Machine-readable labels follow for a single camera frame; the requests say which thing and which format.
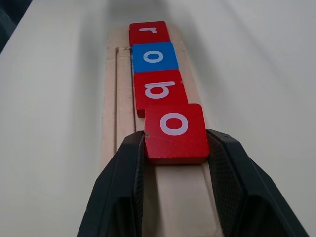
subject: white surface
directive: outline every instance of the white surface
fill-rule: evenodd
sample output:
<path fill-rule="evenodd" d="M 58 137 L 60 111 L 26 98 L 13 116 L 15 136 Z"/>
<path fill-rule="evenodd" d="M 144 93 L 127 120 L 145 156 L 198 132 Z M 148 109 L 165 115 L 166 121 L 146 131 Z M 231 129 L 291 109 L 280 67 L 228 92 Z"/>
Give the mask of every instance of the white surface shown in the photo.
<path fill-rule="evenodd" d="M 0 234 L 75 236 L 99 172 L 110 25 L 182 31 L 212 129 L 316 235 L 316 1 L 34 0 L 0 55 Z"/>

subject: wooden track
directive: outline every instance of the wooden track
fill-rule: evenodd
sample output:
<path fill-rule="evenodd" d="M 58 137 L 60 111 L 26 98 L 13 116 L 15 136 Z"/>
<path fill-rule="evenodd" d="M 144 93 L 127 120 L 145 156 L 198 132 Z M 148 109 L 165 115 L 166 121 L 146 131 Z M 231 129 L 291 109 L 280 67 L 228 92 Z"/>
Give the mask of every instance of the wooden track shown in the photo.
<path fill-rule="evenodd" d="M 168 30 L 188 101 L 201 104 L 181 34 Z M 107 46 L 101 170 L 125 136 L 144 130 L 134 106 L 128 26 L 112 29 Z M 143 237 L 222 236 L 207 163 L 146 166 Z"/>

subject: blue letter block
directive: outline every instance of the blue letter block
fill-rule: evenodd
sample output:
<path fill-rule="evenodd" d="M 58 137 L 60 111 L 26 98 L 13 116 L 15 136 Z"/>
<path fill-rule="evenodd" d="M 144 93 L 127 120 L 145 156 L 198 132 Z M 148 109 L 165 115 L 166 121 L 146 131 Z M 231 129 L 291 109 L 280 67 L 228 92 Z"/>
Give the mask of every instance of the blue letter block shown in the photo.
<path fill-rule="evenodd" d="M 132 55 L 134 73 L 179 69 L 176 54 L 170 42 L 134 45 Z"/>

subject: row of blocks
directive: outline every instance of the row of blocks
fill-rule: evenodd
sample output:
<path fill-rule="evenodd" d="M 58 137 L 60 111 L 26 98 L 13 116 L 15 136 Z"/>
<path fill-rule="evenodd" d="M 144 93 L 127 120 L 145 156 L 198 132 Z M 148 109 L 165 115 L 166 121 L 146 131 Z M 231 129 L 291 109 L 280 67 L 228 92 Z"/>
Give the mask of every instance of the row of blocks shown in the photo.
<path fill-rule="evenodd" d="M 197 164 L 209 156 L 203 110 L 188 104 L 167 25 L 129 26 L 137 115 L 145 118 L 145 154 L 152 164 Z"/>

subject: red letter block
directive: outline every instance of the red letter block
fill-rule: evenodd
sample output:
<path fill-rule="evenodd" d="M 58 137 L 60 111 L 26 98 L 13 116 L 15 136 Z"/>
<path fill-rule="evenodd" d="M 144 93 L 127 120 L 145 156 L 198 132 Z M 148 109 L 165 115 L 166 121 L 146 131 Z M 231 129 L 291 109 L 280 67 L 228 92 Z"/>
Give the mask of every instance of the red letter block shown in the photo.
<path fill-rule="evenodd" d="M 199 104 L 152 106 L 145 111 L 146 156 L 152 164 L 196 164 L 209 156 Z"/>
<path fill-rule="evenodd" d="M 133 23 L 129 25 L 129 45 L 170 42 L 164 21 Z"/>
<path fill-rule="evenodd" d="M 136 73 L 134 75 L 137 115 L 145 116 L 151 105 L 187 104 L 188 99 L 178 70 Z"/>

